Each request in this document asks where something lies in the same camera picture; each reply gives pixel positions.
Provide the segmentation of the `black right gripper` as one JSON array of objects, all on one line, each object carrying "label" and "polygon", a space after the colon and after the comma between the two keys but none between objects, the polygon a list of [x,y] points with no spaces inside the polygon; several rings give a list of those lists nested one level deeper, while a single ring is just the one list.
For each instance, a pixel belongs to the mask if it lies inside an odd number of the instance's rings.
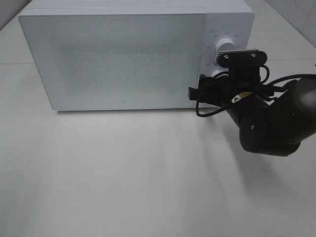
[{"label": "black right gripper", "polygon": [[230,82],[227,76],[199,76],[197,88],[188,88],[188,98],[195,100],[195,110],[202,103],[218,107],[218,111],[256,111],[257,98],[252,95],[257,83]]}]

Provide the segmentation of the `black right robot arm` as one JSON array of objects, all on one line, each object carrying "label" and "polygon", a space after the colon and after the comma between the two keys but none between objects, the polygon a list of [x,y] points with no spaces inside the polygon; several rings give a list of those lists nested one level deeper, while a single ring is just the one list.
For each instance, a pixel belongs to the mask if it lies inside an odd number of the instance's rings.
[{"label": "black right robot arm", "polygon": [[190,100],[217,106],[210,117],[226,111],[239,128],[242,148],[251,153],[285,157],[316,132],[316,76],[297,74],[267,84],[259,77],[201,76]]}]

